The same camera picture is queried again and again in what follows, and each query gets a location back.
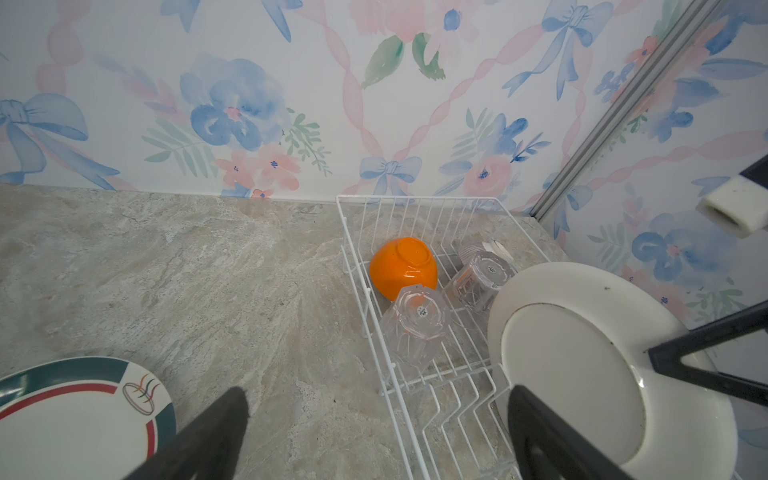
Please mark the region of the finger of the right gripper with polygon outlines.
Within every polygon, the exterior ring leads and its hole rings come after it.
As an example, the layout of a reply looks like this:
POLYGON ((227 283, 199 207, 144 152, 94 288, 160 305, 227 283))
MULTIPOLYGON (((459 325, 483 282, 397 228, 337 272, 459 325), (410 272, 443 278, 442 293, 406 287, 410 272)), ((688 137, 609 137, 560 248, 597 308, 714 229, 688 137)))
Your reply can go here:
POLYGON ((648 357, 658 374, 766 407, 765 383, 683 363, 686 356, 766 329, 767 301, 763 301, 654 346, 648 357))

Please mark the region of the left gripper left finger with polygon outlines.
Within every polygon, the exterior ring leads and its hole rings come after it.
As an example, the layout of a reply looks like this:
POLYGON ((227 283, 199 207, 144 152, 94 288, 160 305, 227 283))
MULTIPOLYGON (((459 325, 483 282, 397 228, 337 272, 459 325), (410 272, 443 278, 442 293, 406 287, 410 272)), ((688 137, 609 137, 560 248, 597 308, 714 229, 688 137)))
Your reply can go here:
POLYGON ((249 419, 246 392, 229 388, 130 479, 232 479, 249 419))

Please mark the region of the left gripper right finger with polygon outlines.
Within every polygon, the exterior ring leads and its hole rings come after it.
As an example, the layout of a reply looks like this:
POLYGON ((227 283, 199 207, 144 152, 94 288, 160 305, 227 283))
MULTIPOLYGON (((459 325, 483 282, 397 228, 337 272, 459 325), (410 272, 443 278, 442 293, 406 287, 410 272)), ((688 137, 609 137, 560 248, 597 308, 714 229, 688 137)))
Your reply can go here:
POLYGON ((523 479, 629 477, 523 385, 510 392, 507 421, 523 479))

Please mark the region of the white deep plate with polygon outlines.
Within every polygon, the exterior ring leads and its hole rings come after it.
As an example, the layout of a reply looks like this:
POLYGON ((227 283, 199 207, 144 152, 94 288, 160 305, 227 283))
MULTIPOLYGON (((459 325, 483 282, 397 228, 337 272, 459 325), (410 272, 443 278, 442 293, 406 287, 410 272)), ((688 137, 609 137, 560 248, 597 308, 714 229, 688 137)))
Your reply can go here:
POLYGON ((635 479, 728 479, 738 442, 729 398, 655 372, 648 357, 684 333, 660 300, 614 274, 529 267, 489 314, 497 409, 522 385, 635 479))

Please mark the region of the white plate green red rim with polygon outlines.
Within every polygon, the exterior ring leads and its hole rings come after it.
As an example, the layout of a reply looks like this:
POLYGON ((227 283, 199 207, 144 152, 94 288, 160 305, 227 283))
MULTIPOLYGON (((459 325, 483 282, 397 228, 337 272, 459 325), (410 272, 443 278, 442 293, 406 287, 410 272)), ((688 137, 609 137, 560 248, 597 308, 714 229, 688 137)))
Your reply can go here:
POLYGON ((176 433, 166 387, 127 360, 68 358, 1 380, 4 479, 122 479, 176 433))

